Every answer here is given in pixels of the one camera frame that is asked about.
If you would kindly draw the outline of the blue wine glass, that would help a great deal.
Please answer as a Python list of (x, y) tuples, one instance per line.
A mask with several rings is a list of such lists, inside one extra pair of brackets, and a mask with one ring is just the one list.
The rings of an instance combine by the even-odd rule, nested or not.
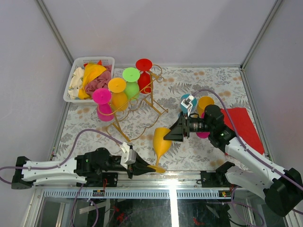
[(184, 94), (184, 95), (181, 97), (181, 102), (180, 102), (181, 111), (180, 111), (180, 113), (178, 114), (178, 117), (180, 117), (181, 112), (182, 112), (184, 115), (187, 115), (187, 116), (189, 116), (190, 114), (192, 114), (192, 113), (194, 112), (195, 107), (196, 107), (196, 105), (197, 105), (197, 99), (196, 99), (196, 98), (194, 98), (193, 100), (191, 100), (192, 107), (191, 107), (191, 110), (190, 110), (189, 113), (187, 112), (187, 107), (184, 106), (184, 105), (182, 105), (182, 101), (183, 101), (183, 100), (187, 100), (187, 98), (188, 98), (189, 96), (191, 96), (191, 94)]

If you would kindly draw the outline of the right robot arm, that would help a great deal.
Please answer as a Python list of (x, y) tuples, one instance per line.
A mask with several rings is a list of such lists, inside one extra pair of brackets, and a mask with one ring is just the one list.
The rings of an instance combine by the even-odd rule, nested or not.
[(216, 174), (220, 186), (230, 183), (247, 189), (262, 198), (277, 215), (285, 217), (303, 200), (301, 174), (291, 168), (268, 160), (249, 146), (236, 131), (224, 123), (220, 107), (208, 105), (203, 118), (192, 118), (180, 114), (171, 126), (164, 140), (182, 142), (192, 132), (208, 132), (211, 144), (223, 153), (243, 163), (249, 171), (241, 171), (236, 166)]

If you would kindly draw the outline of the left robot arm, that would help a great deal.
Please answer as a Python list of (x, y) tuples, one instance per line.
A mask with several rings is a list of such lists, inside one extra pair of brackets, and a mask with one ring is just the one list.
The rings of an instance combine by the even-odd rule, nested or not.
[(34, 185), (76, 185), (85, 187), (109, 187), (118, 172), (126, 172), (128, 178), (155, 172), (132, 149), (121, 156), (110, 154), (106, 148), (98, 148), (65, 161), (35, 162), (18, 157), (11, 188), (29, 189)]

